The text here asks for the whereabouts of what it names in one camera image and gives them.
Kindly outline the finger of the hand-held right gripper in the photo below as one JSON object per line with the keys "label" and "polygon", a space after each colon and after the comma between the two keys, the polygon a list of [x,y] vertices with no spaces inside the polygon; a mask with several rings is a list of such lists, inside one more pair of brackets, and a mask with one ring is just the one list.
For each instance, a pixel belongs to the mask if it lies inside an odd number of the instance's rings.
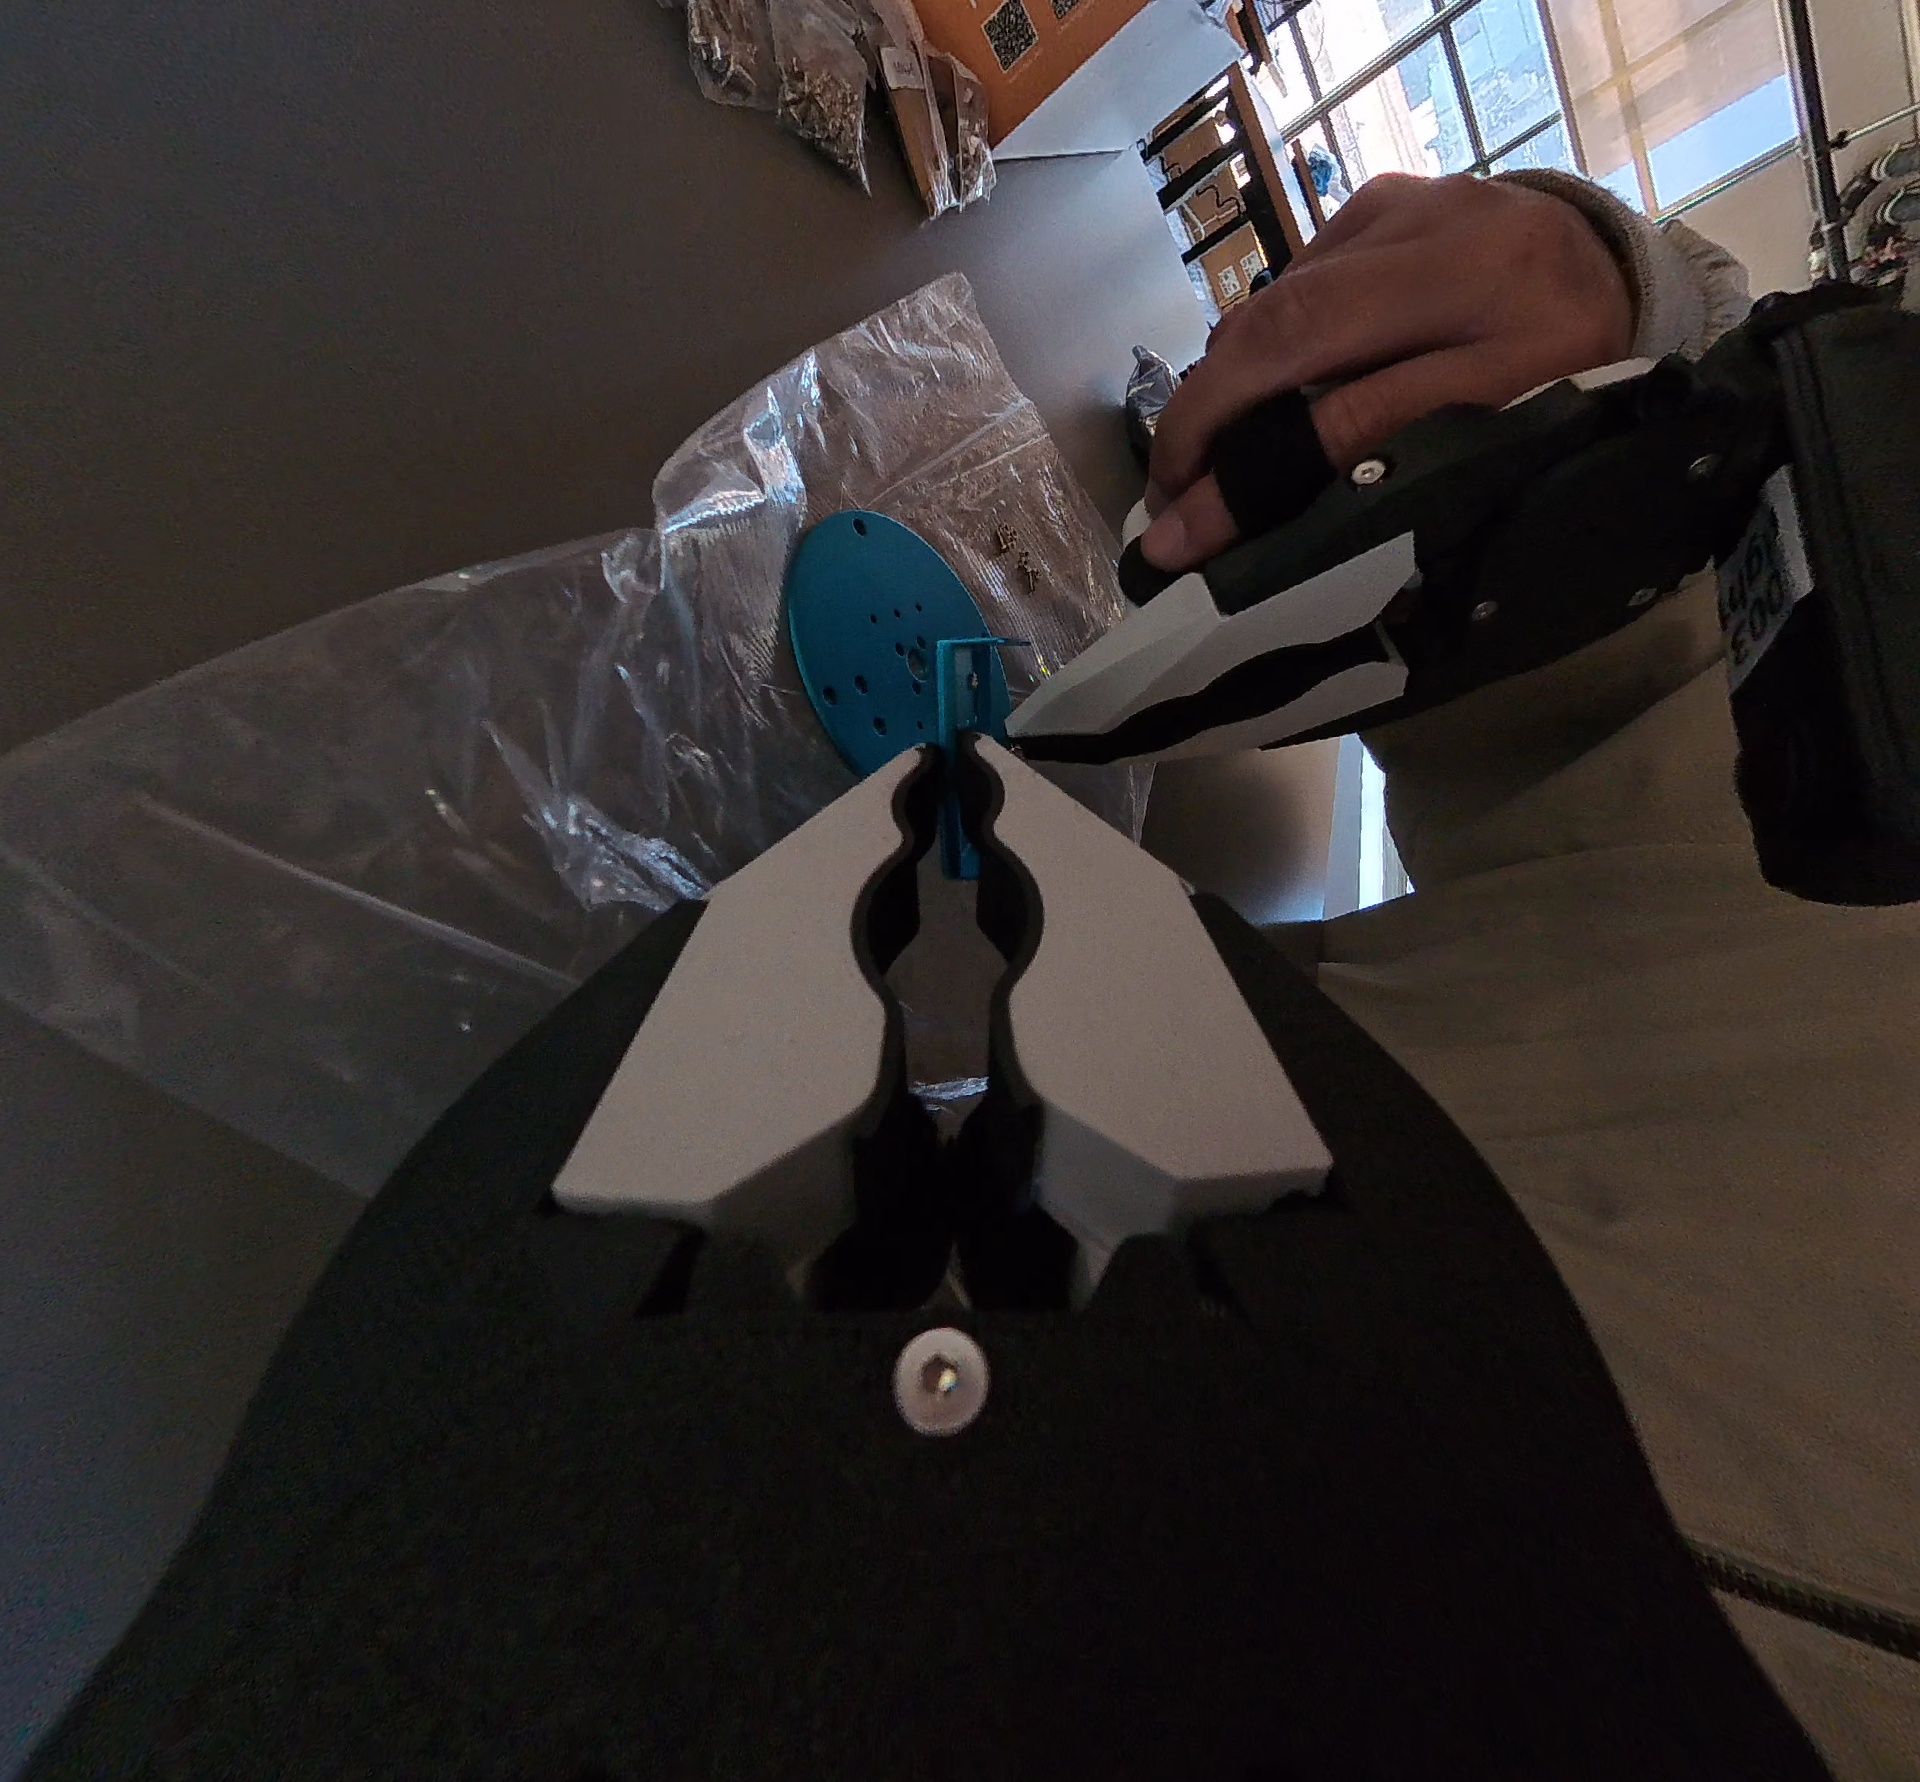
{"label": "finger of the hand-held right gripper", "polygon": [[1395,703],[1404,688],[1408,665],[1395,652],[1270,652],[1101,735],[1029,728],[1018,735],[1018,752],[1066,766],[1216,758],[1322,731],[1344,735],[1354,717]]}
{"label": "finger of the hand-held right gripper", "polygon": [[1165,697],[1188,697],[1270,652],[1390,652],[1380,613],[1418,575],[1417,537],[1402,533],[1263,602],[1224,613],[1208,575],[1192,571],[1127,613],[1082,657],[1052,673],[1008,720],[1101,735]]}

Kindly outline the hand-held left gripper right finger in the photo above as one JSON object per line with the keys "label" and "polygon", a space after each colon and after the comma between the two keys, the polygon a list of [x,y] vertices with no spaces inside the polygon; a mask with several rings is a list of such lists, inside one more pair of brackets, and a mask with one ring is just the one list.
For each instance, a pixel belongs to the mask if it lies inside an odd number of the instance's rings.
{"label": "hand-held left gripper right finger", "polygon": [[1317,1199],[1331,1151],[1223,951],[1237,912],[991,737],[959,743],[1004,975],[959,1138],[974,1291],[1094,1291],[1142,1237]]}

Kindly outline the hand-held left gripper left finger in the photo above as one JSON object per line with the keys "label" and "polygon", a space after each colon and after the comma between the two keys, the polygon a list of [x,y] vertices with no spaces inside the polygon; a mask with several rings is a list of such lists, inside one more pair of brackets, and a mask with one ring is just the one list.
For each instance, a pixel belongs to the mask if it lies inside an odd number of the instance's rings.
{"label": "hand-held left gripper left finger", "polygon": [[758,1247],[803,1283],[944,1281],[944,1164],[894,989],[943,767],[901,752],[711,894],[552,1187],[564,1214]]}

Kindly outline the blue U-shaped metal bracket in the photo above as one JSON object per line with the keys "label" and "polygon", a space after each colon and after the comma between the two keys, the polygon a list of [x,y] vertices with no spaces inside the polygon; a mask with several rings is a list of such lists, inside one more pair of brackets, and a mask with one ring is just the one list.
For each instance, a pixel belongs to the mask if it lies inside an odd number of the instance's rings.
{"label": "blue U-shaped metal bracket", "polygon": [[956,884],[980,878],[980,852],[962,812],[959,784],[959,737],[984,735],[992,740],[1008,737],[1008,717],[1013,709],[999,652],[1033,652],[1020,638],[950,638],[935,643],[935,713],[939,713],[939,752],[944,763],[943,808],[939,808],[939,845],[944,875]]}

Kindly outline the blue round metal plate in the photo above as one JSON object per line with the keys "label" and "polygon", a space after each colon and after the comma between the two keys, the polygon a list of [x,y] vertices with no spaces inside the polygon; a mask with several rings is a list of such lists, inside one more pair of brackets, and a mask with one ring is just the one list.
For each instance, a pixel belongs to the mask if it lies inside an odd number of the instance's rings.
{"label": "blue round metal plate", "polygon": [[858,780],[939,740],[939,643],[991,635],[950,560],[868,508],[834,511],[801,537],[783,616],[803,694]]}

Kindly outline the grey desk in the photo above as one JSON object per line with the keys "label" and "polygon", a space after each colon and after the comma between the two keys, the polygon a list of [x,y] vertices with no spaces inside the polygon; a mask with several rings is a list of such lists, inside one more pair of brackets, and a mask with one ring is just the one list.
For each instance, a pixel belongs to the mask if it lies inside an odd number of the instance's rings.
{"label": "grey desk", "polygon": [[714,107],[653,0],[5,0],[5,749],[443,571],[969,275],[1125,508],[1132,346],[1206,325],[1138,155],[916,223]]}

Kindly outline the person's right hand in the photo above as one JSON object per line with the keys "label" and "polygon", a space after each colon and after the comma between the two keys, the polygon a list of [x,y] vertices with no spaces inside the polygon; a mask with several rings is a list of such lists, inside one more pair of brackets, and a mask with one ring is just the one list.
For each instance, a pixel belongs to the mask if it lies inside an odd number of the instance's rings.
{"label": "person's right hand", "polygon": [[1351,471],[1434,410],[1498,410],[1628,361],[1632,330],[1628,275],[1573,205],[1380,176],[1210,331],[1156,428],[1142,553],[1188,571],[1239,539],[1216,441],[1275,395],[1304,390],[1322,453]]}

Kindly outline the crumpled silver foil bag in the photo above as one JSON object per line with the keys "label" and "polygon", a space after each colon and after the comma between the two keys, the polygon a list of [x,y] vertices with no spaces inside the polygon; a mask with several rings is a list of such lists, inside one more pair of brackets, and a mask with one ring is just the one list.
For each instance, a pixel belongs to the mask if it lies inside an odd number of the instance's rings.
{"label": "crumpled silver foil bag", "polygon": [[1182,379],[1188,379],[1182,368],[1135,342],[1135,365],[1125,382],[1121,418],[1125,418],[1125,441],[1142,463],[1150,463],[1154,456],[1159,418],[1174,403],[1176,387],[1182,383]]}

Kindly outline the wooden shelf with boxes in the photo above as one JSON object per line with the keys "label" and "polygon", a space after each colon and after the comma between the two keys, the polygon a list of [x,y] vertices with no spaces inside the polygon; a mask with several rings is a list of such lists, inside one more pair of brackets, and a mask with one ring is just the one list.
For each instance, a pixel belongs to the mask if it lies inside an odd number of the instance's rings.
{"label": "wooden shelf with boxes", "polygon": [[1285,123],[1313,100],[1302,64],[1237,64],[1142,143],[1159,211],[1210,321],[1286,271],[1330,223],[1308,138],[1285,138]]}

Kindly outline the large clear plastic bag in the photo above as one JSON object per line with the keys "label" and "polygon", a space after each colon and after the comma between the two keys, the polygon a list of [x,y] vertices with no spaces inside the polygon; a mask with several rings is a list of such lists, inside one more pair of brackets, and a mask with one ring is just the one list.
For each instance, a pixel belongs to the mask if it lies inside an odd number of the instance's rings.
{"label": "large clear plastic bag", "polygon": [[849,767],[783,647],[787,519],[468,568],[5,758],[5,999],[373,1193],[668,907]]}

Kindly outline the black insulated pipe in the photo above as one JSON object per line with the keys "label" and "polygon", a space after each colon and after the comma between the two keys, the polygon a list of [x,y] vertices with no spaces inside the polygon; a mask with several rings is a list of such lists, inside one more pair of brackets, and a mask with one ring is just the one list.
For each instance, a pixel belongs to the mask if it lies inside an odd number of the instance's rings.
{"label": "black insulated pipe", "polygon": [[1841,240],[1856,285],[1904,295],[1916,268],[1916,138],[1841,186]]}

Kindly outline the large grid window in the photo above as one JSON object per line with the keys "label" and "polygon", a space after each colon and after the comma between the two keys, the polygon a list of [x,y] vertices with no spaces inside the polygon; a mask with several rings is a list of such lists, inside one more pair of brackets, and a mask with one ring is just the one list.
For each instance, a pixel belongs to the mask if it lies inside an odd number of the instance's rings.
{"label": "large grid window", "polygon": [[1779,0],[1314,0],[1267,38],[1322,216],[1384,173],[1517,171],[1673,216],[1798,134]]}

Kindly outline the metal conduit pole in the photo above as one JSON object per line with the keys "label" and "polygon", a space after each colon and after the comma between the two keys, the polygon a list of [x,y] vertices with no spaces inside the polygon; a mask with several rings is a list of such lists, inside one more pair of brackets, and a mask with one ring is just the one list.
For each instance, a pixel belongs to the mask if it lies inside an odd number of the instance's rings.
{"label": "metal conduit pole", "polygon": [[1851,271],[1849,271],[1849,250],[1844,250],[1844,216],[1841,216],[1841,193],[1834,176],[1834,149],[1827,132],[1810,0],[1782,0],[1782,19],[1787,19],[1787,38],[1790,38],[1792,96],[1797,96],[1807,171],[1813,186],[1813,211],[1818,211],[1813,233],[1820,250],[1820,277],[1849,281]]}

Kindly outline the pile of clear screw bags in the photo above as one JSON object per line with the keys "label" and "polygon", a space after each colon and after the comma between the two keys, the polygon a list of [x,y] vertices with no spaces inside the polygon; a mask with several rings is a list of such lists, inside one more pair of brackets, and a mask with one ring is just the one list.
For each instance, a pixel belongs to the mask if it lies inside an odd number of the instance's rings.
{"label": "pile of clear screw bags", "polygon": [[861,192],[880,103],[929,217],[991,200],[986,88],[929,38],[913,0],[657,5],[682,13],[692,79],[714,103],[771,116]]}

